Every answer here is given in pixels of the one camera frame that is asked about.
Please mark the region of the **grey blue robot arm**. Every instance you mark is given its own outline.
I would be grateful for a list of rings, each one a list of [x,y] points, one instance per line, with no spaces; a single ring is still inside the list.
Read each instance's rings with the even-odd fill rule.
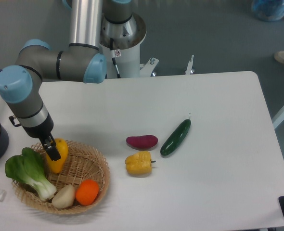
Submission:
[[[18,120],[19,126],[38,138],[51,160],[60,159],[51,134],[53,120],[39,89],[44,78],[83,83],[101,83],[107,62],[99,52],[102,16],[114,23],[132,16],[129,0],[65,0],[71,9],[70,39],[67,51],[51,51],[39,39],[25,43],[14,65],[0,71],[0,95]]]

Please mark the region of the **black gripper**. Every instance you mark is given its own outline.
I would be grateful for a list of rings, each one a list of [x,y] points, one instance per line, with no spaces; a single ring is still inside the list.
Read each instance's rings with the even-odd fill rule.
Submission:
[[[52,161],[57,161],[61,159],[61,155],[56,147],[56,141],[51,135],[53,129],[53,120],[51,117],[47,117],[45,121],[35,127],[25,127],[23,129],[32,138],[38,138]]]

